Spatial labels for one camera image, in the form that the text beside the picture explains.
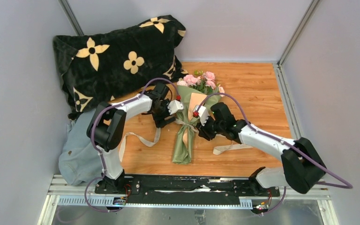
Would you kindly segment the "green and peach wrapping paper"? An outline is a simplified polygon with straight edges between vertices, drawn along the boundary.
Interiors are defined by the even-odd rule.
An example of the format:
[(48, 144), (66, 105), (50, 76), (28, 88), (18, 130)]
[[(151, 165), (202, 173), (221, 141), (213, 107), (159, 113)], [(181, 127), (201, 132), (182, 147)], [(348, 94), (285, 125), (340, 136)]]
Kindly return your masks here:
[(198, 118), (193, 117), (193, 110), (208, 95), (188, 86), (178, 85), (177, 89), (184, 109), (176, 113), (175, 123), (180, 125), (180, 128), (176, 136), (172, 162), (184, 165), (192, 161), (194, 139), (197, 134), (195, 126), (199, 122)]

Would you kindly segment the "pink fake flower stem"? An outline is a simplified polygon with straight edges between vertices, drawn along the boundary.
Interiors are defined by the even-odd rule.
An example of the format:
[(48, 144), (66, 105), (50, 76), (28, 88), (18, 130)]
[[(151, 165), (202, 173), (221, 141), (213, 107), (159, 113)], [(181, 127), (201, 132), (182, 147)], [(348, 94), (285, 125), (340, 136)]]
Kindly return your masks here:
[(178, 86), (197, 86), (200, 84), (200, 79), (198, 77), (195, 77), (193, 75), (186, 75), (183, 78), (179, 79), (177, 81)]
[(196, 70), (197, 78), (196, 89), (203, 94), (209, 95), (218, 92), (218, 85), (216, 84), (216, 76), (213, 72)]
[(218, 92), (219, 93), (225, 93), (225, 90), (221, 85), (218, 85)]

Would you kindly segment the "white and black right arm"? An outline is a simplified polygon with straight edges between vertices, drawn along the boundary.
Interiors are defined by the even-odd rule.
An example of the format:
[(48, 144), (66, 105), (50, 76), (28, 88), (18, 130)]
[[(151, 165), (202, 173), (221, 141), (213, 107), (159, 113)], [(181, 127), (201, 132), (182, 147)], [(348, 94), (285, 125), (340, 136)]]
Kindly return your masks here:
[(228, 106), (222, 102), (211, 107), (209, 115), (205, 106), (197, 105), (192, 112), (200, 121), (196, 128), (199, 136), (210, 141), (217, 135), (238, 144), (246, 144), (281, 161), (279, 167), (260, 167), (249, 179), (249, 189), (254, 195), (262, 195), (268, 188), (285, 186), (306, 194), (325, 175), (325, 164), (307, 138), (284, 138), (266, 132), (245, 119), (237, 120)]

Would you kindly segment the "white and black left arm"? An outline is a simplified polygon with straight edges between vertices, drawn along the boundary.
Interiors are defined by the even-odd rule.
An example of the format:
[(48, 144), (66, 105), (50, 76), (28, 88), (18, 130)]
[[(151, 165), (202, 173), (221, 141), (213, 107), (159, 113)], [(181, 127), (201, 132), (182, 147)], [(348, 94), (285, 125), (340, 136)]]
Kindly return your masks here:
[(125, 172), (121, 165), (126, 146), (124, 132), (127, 120), (137, 115), (151, 115), (156, 136), (153, 142), (140, 138), (147, 146), (155, 145), (160, 138), (160, 130), (175, 121), (177, 111), (183, 109), (179, 99), (166, 96), (172, 93), (163, 83), (152, 90), (143, 90), (134, 97), (117, 103), (101, 102), (90, 121), (87, 136), (98, 151), (102, 162), (102, 181), (114, 194), (121, 193), (125, 187)]

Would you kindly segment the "black floral pillow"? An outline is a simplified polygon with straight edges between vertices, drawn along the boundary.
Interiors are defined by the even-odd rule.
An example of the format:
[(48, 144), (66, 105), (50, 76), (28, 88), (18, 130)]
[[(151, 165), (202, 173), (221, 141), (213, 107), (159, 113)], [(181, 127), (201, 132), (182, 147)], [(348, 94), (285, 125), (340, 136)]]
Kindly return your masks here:
[(101, 102), (134, 92), (160, 78), (176, 82), (186, 70), (175, 55), (186, 27), (172, 15), (105, 34), (52, 40), (60, 88), (76, 120)]

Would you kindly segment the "light blue cloth bag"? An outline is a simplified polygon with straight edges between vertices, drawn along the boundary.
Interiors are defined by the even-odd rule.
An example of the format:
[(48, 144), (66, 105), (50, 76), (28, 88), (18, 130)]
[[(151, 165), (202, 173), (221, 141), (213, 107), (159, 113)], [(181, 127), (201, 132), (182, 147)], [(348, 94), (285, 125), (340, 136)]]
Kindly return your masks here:
[(87, 129), (95, 110), (82, 113), (67, 125), (67, 140), (59, 156), (58, 167), (64, 180), (71, 186), (101, 177), (101, 159), (87, 136)]

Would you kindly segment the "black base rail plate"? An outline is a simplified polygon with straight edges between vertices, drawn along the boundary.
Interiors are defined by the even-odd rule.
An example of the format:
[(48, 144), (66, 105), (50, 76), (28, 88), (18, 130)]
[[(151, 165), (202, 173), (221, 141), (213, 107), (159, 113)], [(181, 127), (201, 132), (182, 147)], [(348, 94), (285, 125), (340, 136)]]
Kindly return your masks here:
[(129, 194), (128, 203), (178, 206), (234, 206), (241, 197), (267, 200), (280, 195), (276, 187), (266, 189), (248, 178), (140, 174), (125, 175), (125, 186), (119, 192), (100, 181), (95, 193)]

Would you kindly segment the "aluminium frame rail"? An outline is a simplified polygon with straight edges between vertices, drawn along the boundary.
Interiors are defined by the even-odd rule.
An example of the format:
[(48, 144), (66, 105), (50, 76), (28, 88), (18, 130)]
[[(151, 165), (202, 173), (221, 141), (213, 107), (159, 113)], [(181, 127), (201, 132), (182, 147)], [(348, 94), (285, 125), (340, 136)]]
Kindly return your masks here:
[(236, 177), (163, 176), (132, 174), (125, 177), (120, 190), (101, 180), (91, 184), (69, 185), (61, 175), (54, 175), (38, 223), (54, 220), (59, 206), (91, 206), (108, 213), (124, 207), (175, 209), (249, 210), (259, 217), (277, 210), (274, 200), (314, 200), (326, 225), (337, 225), (329, 192), (315, 187), (301, 194), (291, 187), (262, 188), (256, 181)]

